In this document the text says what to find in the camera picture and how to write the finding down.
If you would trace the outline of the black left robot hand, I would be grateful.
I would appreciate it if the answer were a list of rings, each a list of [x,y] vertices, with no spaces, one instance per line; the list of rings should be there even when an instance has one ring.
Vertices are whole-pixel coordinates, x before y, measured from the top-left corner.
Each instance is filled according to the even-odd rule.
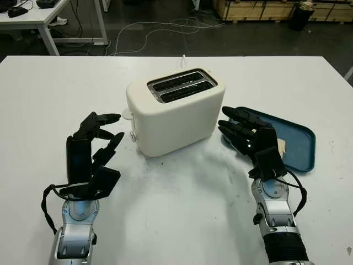
[[[100,166],[105,166],[115,155],[115,149],[124,137],[123,132],[114,135],[103,130],[104,125],[112,124],[121,118],[120,114],[98,115],[91,112],[81,123],[78,131],[66,140],[67,179],[69,184],[89,182]],[[105,148],[92,154],[94,139],[108,140]]]

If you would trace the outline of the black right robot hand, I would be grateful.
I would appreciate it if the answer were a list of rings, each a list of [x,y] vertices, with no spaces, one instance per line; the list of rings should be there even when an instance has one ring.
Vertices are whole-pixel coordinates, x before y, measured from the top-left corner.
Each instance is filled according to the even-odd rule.
[[[224,106],[222,112],[229,121],[219,120],[218,129],[235,149],[250,157],[254,166],[251,177],[267,181],[286,174],[276,131],[270,123],[239,108]]]

